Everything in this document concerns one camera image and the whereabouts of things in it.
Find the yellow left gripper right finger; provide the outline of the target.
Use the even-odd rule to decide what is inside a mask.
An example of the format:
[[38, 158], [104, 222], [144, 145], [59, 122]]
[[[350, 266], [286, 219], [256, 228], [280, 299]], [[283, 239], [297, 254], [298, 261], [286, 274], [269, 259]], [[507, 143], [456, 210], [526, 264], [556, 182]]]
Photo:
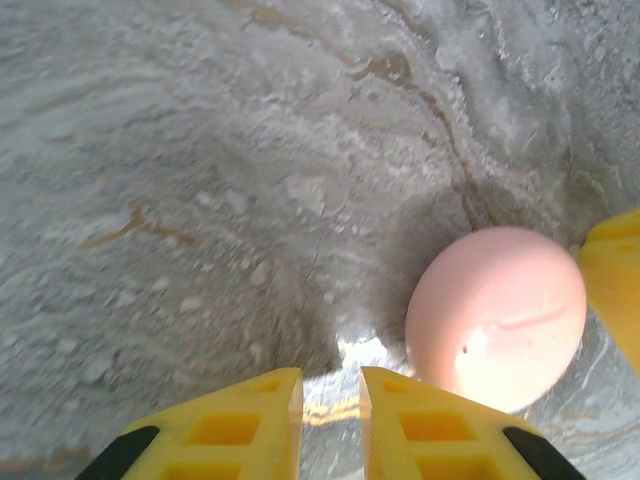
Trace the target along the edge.
[[360, 420], [366, 480], [585, 480], [526, 421], [382, 367]]

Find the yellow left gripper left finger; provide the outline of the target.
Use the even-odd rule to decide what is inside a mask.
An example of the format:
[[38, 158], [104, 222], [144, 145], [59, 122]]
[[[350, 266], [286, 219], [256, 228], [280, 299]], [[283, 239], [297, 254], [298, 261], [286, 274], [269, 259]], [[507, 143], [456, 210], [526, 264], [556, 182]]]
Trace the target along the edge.
[[75, 480], [299, 480], [302, 418], [280, 368], [134, 422]]

